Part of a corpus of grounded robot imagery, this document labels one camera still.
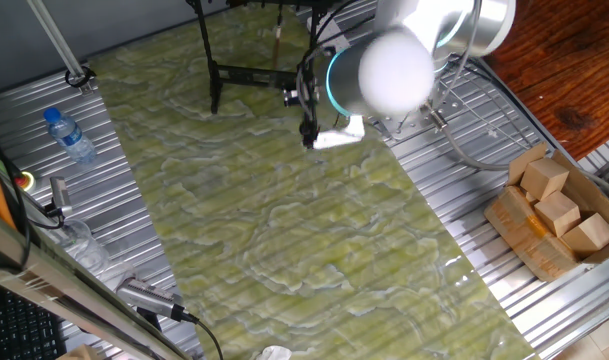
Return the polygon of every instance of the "wooden surface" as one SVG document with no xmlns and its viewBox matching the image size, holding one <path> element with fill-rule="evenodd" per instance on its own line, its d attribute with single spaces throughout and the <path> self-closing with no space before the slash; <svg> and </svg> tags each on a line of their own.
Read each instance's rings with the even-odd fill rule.
<svg viewBox="0 0 609 360">
<path fill-rule="evenodd" d="M 486 60 L 575 158 L 609 140 L 609 0 L 517 0 Z"/>
</svg>

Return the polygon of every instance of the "metal frame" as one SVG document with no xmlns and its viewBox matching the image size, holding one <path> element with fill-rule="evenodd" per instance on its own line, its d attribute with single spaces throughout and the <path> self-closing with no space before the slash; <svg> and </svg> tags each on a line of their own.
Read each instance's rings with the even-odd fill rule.
<svg viewBox="0 0 609 360">
<path fill-rule="evenodd" d="M 310 45 L 316 44 L 316 31 L 319 25 L 320 19 L 326 15 L 328 9 L 337 0 L 250 0 L 254 2 L 261 2 L 262 5 L 265 3 L 273 3 L 280 5 L 294 5 L 299 9 L 300 6 L 310 6 L 313 11 L 311 32 L 310 32 Z M 248 3 L 249 0 L 243 1 L 241 4 Z M 202 40 L 204 41 L 204 50 L 206 52 L 208 71 L 210 74 L 210 94 L 211 94 L 211 113 L 217 114 L 220 102 L 220 96 L 222 93 L 222 87 L 224 84 L 235 84 L 245 86 L 258 86 L 264 88 L 277 88 L 283 89 L 289 85 L 295 84 L 296 73 L 276 71 L 276 70 L 265 70 L 256 68 L 244 68 L 237 66 L 219 65 L 213 60 L 213 54 L 211 52 L 211 44 L 208 40 L 208 30 L 206 28 L 206 20 L 204 17 L 204 10 L 202 9 L 202 3 L 200 0 L 186 0 L 195 14 L 197 14 L 200 31 L 202 33 Z"/>
<path fill-rule="evenodd" d="M 46 35 L 51 39 L 53 46 L 60 54 L 62 61 L 64 61 L 64 64 L 68 69 L 68 72 L 64 75 L 64 81 L 72 87 L 79 88 L 82 95 L 92 94 L 93 88 L 88 80 L 91 76 L 95 76 L 93 71 L 87 67 L 81 66 L 77 61 L 42 0 L 26 0 L 26 2 L 31 7 L 31 10 L 33 10 L 35 17 L 44 28 Z M 73 83 L 69 80 L 70 75 L 73 75 Z"/>
<path fill-rule="evenodd" d="M 24 241 L 0 219 L 0 262 L 19 266 Z M 140 359 L 190 359 L 46 236 L 31 244 L 25 271 L 0 269 L 0 286 Z"/>
</svg>

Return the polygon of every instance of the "white object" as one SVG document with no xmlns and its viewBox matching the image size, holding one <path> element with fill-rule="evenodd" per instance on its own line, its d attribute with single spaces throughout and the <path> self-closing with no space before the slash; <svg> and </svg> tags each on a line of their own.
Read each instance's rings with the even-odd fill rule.
<svg viewBox="0 0 609 360">
<path fill-rule="evenodd" d="M 364 120 L 362 116 L 353 115 L 348 126 L 342 130 L 322 131 L 313 143 L 314 149 L 328 149 L 335 146 L 360 142 L 364 137 Z"/>
<path fill-rule="evenodd" d="M 417 36 L 395 31 L 375 39 L 359 67 L 364 100 L 381 114 L 406 114 L 419 108 L 433 88 L 433 58 Z"/>
<path fill-rule="evenodd" d="M 255 360 L 288 360 L 293 352 L 285 347 L 273 345 L 269 346 Z"/>
</svg>

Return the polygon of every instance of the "black cable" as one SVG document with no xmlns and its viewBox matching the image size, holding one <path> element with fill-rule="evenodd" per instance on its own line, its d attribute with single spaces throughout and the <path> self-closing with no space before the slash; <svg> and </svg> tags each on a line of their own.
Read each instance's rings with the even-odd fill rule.
<svg viewBox="0 0 609 360">
<path fill-rule="evenodd" d="M 13 174 L 19 171 L 17 167 L 1 152 L 0 148 L 0 161 L 4 165 L 4 169 L 9 176 L 9 181 L 13 187 L 15 192 L 16 199 L 8 193 L 5 186 L 2 187 L 4 191 L 4 196 L 6 198 L 6 202 L 9 207 L 9 211 L 11 212 L 11 216 L 13 217 L 13 222 L 15 223 L 15 227 L 17 231 L 22 231 L 24 234 L 24 238 L 26 239 L 26 243 L 24 245 L 24 252 L 22 254 L 22 259 L 20 261 L 19 267 L 9 264 L 0 264 L 0 270 L 7 270 L 14 274 L 18 274 L 22 272 L 26 268 L 26 263 L 28 262 L 28 257 L 31 251 L 31 226 L 29 224 L 28 216 L 26 214 L 26 206 L 24 204 L 24 199 L 22 198 L 22 189 L 20 189 L 19 185 L 15 182 L 13 178 Z"/>
<path fill-rule="evenodd" d="M 328 39 L 325 39 L 324 41 L 317 43 L 317 45 L 316 45 L 315 47 L 308 49 L 308 50 L 306 51 L 306 53 L 304 54 L 304 56 L 302 57 L 302 61 L 301 61 L 301 62 L 300 62 L 300 64 L 297 66 L 297 71 L 298 71 L 298 73 L 303 72 L 303 71 L 304 71 L 304 69 L 306 69 L 306 68 L 307 68 L 308 63 L 309 63 L 309 62 L 310 62 L 310 61 L 311 61 L 313 58 L 315 58 L 315 56 L 312 56 L 312 55 L 313 55 L 313 53 L 314 53 L 316 50 L 320 49 L 320 48 L 322 47 L 322 45 L 324 45 L 324 44 L 326 44 L 326 43 L 328 43 L 328 42 L 330 42 L 330 41 L 333 41 L 333 40 L 337 39 L 337 38 L 338 38 L 338 37 L 340 37 L 340 36 L 345 35 L 345 34 L 346 34 L 346 33 L 348 33 L 349 31 L 353 31 L 353 30 L 355 30 L 355 29 L 359 28 L 360 26 L 362 26 L 362 25 L 366 24 L 367 22 L 369 22 L 369 21 L 371 21 L 371 20 L 373 20 L 373 19 L 375 19 L 375 15 L 371 15 L 371 16 L 369 16 L 369 17 L 367 17 L 367 18 L 365 18 L 365 19 L 363 19 L 363 20 L 359 21 L 358 23 L 356 23 L 355 25 L 353 25 L 353 26 L 349 27 L 348 29 L 346 29 L 346 30 L 344 30 L 344 31 L 342 31 L 342 32 L 339 32 L 339 33 L 337 33 L 337 34 L 335 34 L 335 35 L 333 35 L 333 36 L 329 37 Z M 304 102 L 301 102 L 301 105 L 302 105 L 302 107 L 307 107 L 307 109 L 305 109 L 305 111 L 310 111 L 310 109 L 308 109 L 308 105 L 306 105 Z"/>
<path fill-rule="evenodd" d="M 57 225 L 46 225 L 46 224 L 41 224 L 38 223 L 37 221 L 33 221 L 31 219 L 29 219 L 29 221 L 31 222 L 31 224 L 40 227 L 42 229 L 47 229 L 47 230 L 57 230 L 57 229 L 61 229 L 62 226 L 64 226 L 64 217 L 62 215 L 59 215 L 57 217 Z"/>
<path fill-rule="evenodd" d="M 344 30 L 342 32 L 339 32 L 339 33 L 337 33 L 337 34 L 335 34 L 333 36 L 330 36 L 329 38 L 325 39 L 324 41 L 318 43 L 317 47 L 320 47 L 320 46 L 326 44 L 329 41 L 333 41 L 333 40 L 337 39 L 338 37 L 340 37 L 342 35 L 346 35 L 346 33 L 351 32 L 351 31 L 359 28 L 360 26 L 366 24 L 367 22 L 369 22 L 369 21 L 371 21 L 373 19 L 375 19 L 375 15 L 371 15 L 371 16 L 369 16 L 369 17 L 367 17 L 367 18 L 357 22 L 355 25 L 349 27 L 348 29 L 346 29 L 346 30 Z"/>
<path fill-rule="evenodd" d="M 324 24 L 320 27 L 320 29 L 317 31 L 317 34 L 315 35 L 315 42 L 317 42 L 320 39 L 320 36 L 322 35 L 322 32 L 324 32 L 324 29 L 326 29 L 326 26 L 331 22 L 331 20 L 333 20 L 333 18 L 335 16 L 337 16 L 342 10 L 344 10 L 347 6 L 356 3 L 358 0 L 349 0 L 347 2 L 345 2 L 344 4 L 342 4 L 340 7 L 338 7 L 337 9 L 335 9 L 333 11 L 333 13 L 328 17 L 328 19 L 326 19 L 326 21 L 324 22 Z"/>
<path fill-rule="evenodd" d="M 200 319 L 198 319 L 197 317 L 195 317 L 192 314 L 183 312 L 182 313 L 182 320 L 184 321 L 188 321 L 188 322 L 192 322 L 195 325 L 199 325 L 202 329 L 204 329 L 204 331 L 206 331 L 206 333 L 208 334 L 208 336 L 211 337 L 211 339 L 213 339 L 213 343 L 215 344 L 215 348 L 217 348 L 217 353 L 220 356 L 220 360 L 224 360 L 224 355 L 222 355 L 222 349 L 220 348 L 220 344 L 217 342 L 217 339 L 215 338 L 215 335 L 213 335 L 213 333 L 211 332 L 211 330 L 209 330 L 206 325 L 204 325 Z"/>
<path fill-rule="evenodd" d="M 17 275 L 22 272 L 22 270 L 18 269 L 17 267 L 7 264 L 0 264 L 0 270 L 8 271 L 13 275 Z"/>
</svg>

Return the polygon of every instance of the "plastic bottle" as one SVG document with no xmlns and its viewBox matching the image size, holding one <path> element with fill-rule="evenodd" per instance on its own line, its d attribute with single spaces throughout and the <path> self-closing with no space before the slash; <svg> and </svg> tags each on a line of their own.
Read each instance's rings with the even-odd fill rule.
<svg viewBox="0 0 609 360">
<path fill-rule="evenodd" d="M 48 123 L 48 133 L 73 161 L 88 164 L 95 159 L 97 153 L 93 143 L 82 133 L 75 120 L 61 114 L 56 108 L 44 111 L 44 119 Z"/>
<path fill-rule="evenodd" d="M 66 219 L 62 231 L 66 240 L 60 246 L 86 268 L 91 274 L 99 276 L 108 266 L 108 252 L 93 238 L 91 229 L 79 220 Z"/>
</svg>

